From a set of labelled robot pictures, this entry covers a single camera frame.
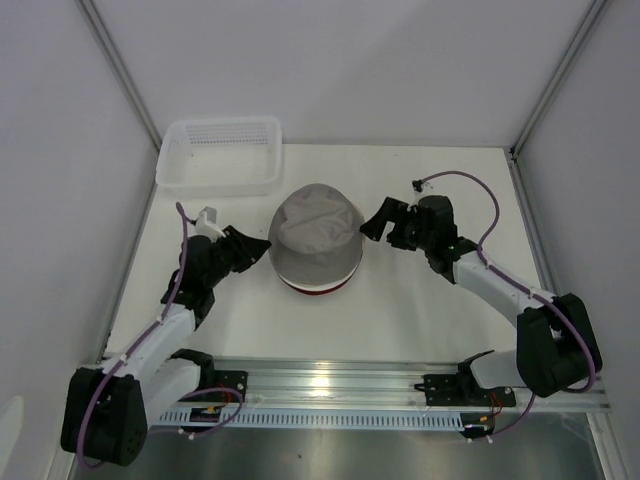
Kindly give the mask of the grey bucket hat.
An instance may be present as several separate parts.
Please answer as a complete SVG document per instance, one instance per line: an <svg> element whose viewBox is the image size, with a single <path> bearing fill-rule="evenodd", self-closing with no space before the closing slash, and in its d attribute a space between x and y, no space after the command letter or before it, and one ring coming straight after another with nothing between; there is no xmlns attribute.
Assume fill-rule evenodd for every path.
<svg viewBox="0 0 640 480"><path fill-rule="evenodd" d="M268 240L273 250L309 255L363 251L363 235L354 222L351 201L326 184L306 185L276 209Z"/></svg>

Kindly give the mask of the white bucket hat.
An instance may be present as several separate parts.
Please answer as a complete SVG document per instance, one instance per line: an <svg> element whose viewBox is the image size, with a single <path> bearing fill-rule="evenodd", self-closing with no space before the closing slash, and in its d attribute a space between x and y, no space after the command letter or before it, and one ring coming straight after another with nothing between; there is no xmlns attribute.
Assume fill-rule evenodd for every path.
<svg viewBox="0 0 640 480"><path fill-rule="evenodd" d="M363 256L361 249L342 253L301 254L288 249L273 250L270 260L286 283L306 290L328 289L348 281Z"/></svg>

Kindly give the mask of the red bucket hat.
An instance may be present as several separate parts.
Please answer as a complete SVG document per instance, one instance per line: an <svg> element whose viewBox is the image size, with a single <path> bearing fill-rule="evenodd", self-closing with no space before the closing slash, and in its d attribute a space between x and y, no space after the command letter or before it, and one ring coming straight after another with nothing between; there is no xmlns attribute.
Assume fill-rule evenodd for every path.
<svg viewBox="0 0 640 480"><path fill-rule="evenodd" d="M361 260L334 265L300 265L280 279L293 290L309 296L332 293L345 286L355 275Z"/></svg>

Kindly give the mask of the beige bucket hat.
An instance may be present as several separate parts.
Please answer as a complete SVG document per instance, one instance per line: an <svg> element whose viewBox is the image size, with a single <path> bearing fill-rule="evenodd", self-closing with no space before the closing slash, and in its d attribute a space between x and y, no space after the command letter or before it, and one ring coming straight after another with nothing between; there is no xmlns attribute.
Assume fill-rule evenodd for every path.
<svg viewBox="0 0 640 480"><path fill-rule="evenodd" d="M364 216L362 214L362 211L353 202L350 203L350 206L351 206L351 210L352 210L353 215L354 215L354 222L358 226L361 226L365 222Z"/></svg>

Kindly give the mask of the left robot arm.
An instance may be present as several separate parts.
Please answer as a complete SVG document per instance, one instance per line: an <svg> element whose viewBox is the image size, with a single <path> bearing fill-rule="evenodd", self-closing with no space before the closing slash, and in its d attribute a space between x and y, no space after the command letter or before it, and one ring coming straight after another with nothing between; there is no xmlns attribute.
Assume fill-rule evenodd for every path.
<svg viewBox="0 0 640 480"><path fill-rule="evenodd" d="M216 388L213 358L183 344L209 315L215 287L251 268L270 246L232 226L185 234L156 317L123 352L72 375L61 448L79 459L127 466L176 402L209 398Z"/></svg>

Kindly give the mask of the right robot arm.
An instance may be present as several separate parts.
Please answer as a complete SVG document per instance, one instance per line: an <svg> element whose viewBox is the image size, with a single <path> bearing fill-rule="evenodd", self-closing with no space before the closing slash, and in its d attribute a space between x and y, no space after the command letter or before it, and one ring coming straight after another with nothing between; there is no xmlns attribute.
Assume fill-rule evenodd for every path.
<svg viewBox="0 0 640 480"><path fill-rule="evenodd" d="M490 305L516 330L512 351L486 351L461 363L457 395L477 404L493 389L524 387L546 398L589 390L603 362L584 302L574 294L536 290L493 264L459 235L448 197L430 195L409 205L388 197L360 228L368 239L420 250L438 275Z"/></svg>

